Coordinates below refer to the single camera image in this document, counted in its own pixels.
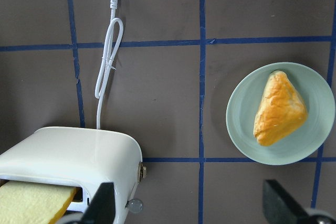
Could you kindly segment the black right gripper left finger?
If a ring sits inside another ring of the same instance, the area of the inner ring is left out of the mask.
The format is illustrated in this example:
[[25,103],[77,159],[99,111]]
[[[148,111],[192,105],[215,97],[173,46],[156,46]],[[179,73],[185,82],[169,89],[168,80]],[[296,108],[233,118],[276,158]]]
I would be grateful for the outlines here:
[[80,223],[113,223],[115,216],[114,183],[102,183],[81,217]]

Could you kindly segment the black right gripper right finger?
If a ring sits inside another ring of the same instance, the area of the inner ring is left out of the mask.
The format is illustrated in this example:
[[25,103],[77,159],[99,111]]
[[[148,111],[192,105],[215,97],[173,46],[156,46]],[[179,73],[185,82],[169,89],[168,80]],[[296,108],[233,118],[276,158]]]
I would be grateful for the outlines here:
[[308,213],[275,179],[264,180],[262,188],[263,214],[268,223],[308,221]]

